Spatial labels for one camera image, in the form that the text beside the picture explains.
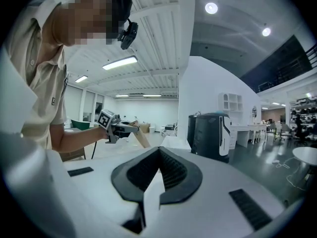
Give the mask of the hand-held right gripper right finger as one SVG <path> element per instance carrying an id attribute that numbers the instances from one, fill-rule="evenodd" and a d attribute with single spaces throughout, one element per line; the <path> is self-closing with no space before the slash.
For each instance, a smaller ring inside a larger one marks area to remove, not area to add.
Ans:
<path id="1" fill-rule="evenodd" d="M 284 211 L 265 187 L 233 166 L 181 149 L 174 154 L 196 164 L 203 174 L 200 188 L 185 202 L 160 207 L 145 228 L 147 238 L 241 238 L 253 233 L 229 193 L 244 190 L 272 218 Z"/>

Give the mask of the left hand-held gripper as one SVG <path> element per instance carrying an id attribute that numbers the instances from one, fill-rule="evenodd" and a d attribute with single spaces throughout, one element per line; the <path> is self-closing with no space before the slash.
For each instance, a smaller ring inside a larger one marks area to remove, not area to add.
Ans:
<path id="1" fill-rule="evenodd" d="M 123 124 L 119 114 L 115 114 L 107 109 L 100 112 L 97 123 L 105 129 L 108 135 L 108 143 L 115 144 L 120 137 L 120 133 L 135 133 L 139 131 L 139 127 L 135 124 Z"/>

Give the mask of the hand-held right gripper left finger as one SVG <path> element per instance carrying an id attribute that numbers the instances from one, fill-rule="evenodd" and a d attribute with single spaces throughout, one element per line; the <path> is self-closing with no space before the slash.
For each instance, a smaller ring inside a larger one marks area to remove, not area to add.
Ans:
<path id="1" fill-rule="evenodd" d="M 145 153 L 145 149 L 106 158 L 63 162 L 55 151 L 47 158 L 53 185 L 69 215 L 74 238 L 148 238 L 123 224 L 133 219 L 138 204 L 125 201 L 111 182 L 112 171 Z"/>

